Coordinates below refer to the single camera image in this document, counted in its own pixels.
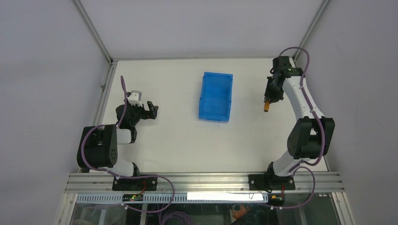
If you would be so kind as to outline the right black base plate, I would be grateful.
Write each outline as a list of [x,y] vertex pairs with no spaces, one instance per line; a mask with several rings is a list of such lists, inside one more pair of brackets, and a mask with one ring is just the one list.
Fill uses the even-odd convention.
[[279,177],[269,174],[249,174],[248,184],[251,191],[282,191],[295,190],[295,182],[291,176]]

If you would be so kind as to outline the right aluminium frame post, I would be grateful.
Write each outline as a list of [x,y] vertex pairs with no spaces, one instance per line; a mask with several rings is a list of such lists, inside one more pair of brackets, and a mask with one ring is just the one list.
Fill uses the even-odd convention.
[[[325,11],[327,10],[330,2],[332,2],[332,0],[322,0],[320,6],[318,7],[317,11],[315,12],[314,17],[312,18],[307,30],[304,33],[303,38],[301,39],[300,43],[299,43],[299,47],[306,49],[306,46],[309,42],[309,40],[311,39],[312,35],[314,34],[317,25],[319,23],[319,21],[322,19],[323,14],[325,13]],[[294,55],[293,55],[293,62],[296,65],[298,62],[298,59],[300,58],[302,53],[302,50],[296,50]],[[325,161],[326,164],[326,168],[328,168],[328,162],[327,160]]]

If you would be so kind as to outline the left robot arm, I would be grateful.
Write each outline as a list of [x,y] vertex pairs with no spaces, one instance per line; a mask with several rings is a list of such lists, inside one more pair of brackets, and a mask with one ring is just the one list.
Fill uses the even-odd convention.
[[148,110],[143,106],[120,105],[116,108],[116,117],[121,120],[110,125],[84,127],[77,152],[80,168],[110,173],[117,179],[123,178],[123,184],[129,190],[141,185],[138,166],[128,162],[118,153],[118,146],[133,144],[137,139],[136,125],[141,120],[154,120],[159,107],[147,102]]

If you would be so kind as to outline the small green circuit board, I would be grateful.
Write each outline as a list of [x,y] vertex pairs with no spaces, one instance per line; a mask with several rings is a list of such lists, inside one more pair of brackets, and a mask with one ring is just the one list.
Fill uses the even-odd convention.
[[123,202],[142,202],[144,199],[143,194],[124,194],[122,196]]

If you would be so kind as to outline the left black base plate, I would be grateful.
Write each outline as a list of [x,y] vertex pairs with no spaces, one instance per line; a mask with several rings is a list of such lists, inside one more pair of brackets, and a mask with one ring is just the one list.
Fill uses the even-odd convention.
[[157,177],[139,178],[139,179],[117,179],[114,178],[112,184],[113,191],[156,191],[157,190]]

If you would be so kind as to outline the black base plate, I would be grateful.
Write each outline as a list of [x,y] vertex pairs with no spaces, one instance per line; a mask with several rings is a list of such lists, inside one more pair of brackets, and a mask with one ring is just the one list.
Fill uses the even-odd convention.
[[291,176],[279,177],[269,174],[249,174],[248,184],[251,191],[282,191],[295,190],[295,182]]
[[139,179],[117,179],[114,178],[112,184],[113,191],[156,191],[157,190],[157,177],[139,178]]

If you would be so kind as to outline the aluminium front rail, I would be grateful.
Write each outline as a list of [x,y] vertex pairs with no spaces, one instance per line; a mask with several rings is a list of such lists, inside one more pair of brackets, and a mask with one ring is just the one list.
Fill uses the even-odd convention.
[[[262,172],[221,172],[221,173],[161,173],[157,190],[148,193],[188,193],[188,192],[225,192],[225,193],[265,193],[266,191],[249,189],[248,175]],[[282,190],[290,193],[345,192],[342,179],[337,172],[297,172],[293,178],[295,190]],[[113,191],[114,177],[104,173],[72,173],[69,176],[66,193],[138,193],[133,191]]]

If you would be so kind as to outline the blue plastic bin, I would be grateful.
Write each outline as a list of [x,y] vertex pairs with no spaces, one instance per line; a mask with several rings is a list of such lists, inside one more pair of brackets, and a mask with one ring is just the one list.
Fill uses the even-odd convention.
[[199,98],[199,119],[229,122],[233,75],[205,72]]

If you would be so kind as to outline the left aluminium frame post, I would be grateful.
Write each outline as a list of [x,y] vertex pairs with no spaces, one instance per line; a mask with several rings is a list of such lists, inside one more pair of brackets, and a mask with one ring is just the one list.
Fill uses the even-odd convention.
[[111,57],[109,51],[107,50],[103,40],[101,39],[97,29],[95,28],[94,23],[92,22],[87,10],[85,9],[83,2],[81,0],[72,0],[71,1],[76,8],[77,12],[79,13],[80,17],[82,18],[83,23],[85,24],[88,32],[90,33],[91,37],[93,38],[95,44],[99,48],[102,56],[105,58],[107,62],[107,70],[104,80],[101,82],[100,86],[100,96],[99,101],[96,106],[96,111],[93,117],[92,124],[98,125],[103,121],[104,112],[106,109],[108,95],[111,89],[112,81],[115,75],[115,69],[117,63],[114,62],[113,58]]

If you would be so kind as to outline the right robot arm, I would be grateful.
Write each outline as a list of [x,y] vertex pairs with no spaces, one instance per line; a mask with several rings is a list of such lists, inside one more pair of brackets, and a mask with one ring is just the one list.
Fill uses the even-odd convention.
[[287,96],[296,117],[287,139],[287,151],[270,163],[264,174],[265,185],[276,190],[301,164],[314,166],[327,154],[335,122],[325,117],[313,102],[303,69],[293,67],[288,56],[274,58],[270,73],[264,94],[264,111]]

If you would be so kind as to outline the aluminium frame post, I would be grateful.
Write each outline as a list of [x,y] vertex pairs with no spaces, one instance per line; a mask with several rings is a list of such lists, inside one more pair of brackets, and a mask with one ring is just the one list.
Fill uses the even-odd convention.
[[[299,43],[299,47],[306,49],[306,46],[309,42],[309,40],[311,39],[312,35],[314,34],[317,25],[319,23],[319,21],[322,19],[323,14],[325,13],[325,11],[327,10],[330,2],[332,2],[332,0],[322,0],[320,6],[318,7],[317,11],[315,12],[314,17],[312,18],[307,30],[304,33],[303,38],[301,39],[300,43]],[[302,53],[302,50],[296,50],[294,55],[293,55],[293,62],[296,65],[298,62],[298,59],[300,58]],[[328,168],[328,162],[327,160],[325,161],[326,164],[326,168]]]
[[102,56],[105,58],[107,62],[107,70],[104,80],[101,82],[100,86],[100,96],[99,101],[96,106],[96,111],[93,117],[92,124],[98,125],[103,121],[104,112],[106,109],[108,95],[111,89],[112,81],[115,75],[115,69],[117,63],[114,62],[113,58],[111,57],[109,51],[107,50],[103,40],[101,39],[97,29],[95,28],[94,23],[92,22],[87,10],[85,9],[83,2],[81,0],[72,0],[71,1],[76,8],[77,12],[79,13],[80,17],[82,18],[83,23],[85,24],[88,32],[90,33],[91,37],[93,38],[95,44],[99,48]]

